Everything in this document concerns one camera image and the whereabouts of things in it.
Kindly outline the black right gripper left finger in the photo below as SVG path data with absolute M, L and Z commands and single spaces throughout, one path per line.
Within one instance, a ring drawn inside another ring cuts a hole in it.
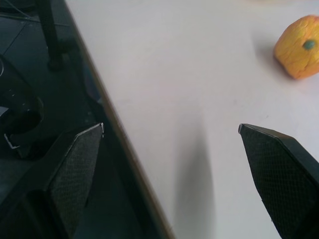
M 72 239 L 89 197 L 104 125 L 60 135 L 0 199 L 0 239 Z

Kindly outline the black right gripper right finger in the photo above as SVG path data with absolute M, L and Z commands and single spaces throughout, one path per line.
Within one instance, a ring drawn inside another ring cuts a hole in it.
M 293 137 L 240 124 L 255 187 L 282 239 L 319 239 L 319 162 Z

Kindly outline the orange toy pumpkin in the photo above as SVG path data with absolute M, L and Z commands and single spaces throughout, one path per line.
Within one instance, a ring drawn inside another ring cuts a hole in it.
M 283 32 L 274 57 L 294 79 L 319 73 L 319 15 L 304 16 Z

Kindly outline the black robot foot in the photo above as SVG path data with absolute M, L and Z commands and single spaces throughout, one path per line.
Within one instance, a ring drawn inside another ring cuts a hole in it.
M 42 100 L 25 80 L 0 80 L 0 135 L 21 159 L 30 157 L 43 115 Z

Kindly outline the black table leg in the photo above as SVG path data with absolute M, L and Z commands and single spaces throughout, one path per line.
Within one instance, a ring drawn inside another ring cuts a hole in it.
M 34 1 L 48 50 L 47 66 L 50 71 L 60 71 L 63 69 L 62 55 L 69 50 L 68 42 L 58 39 L 50 0 Z

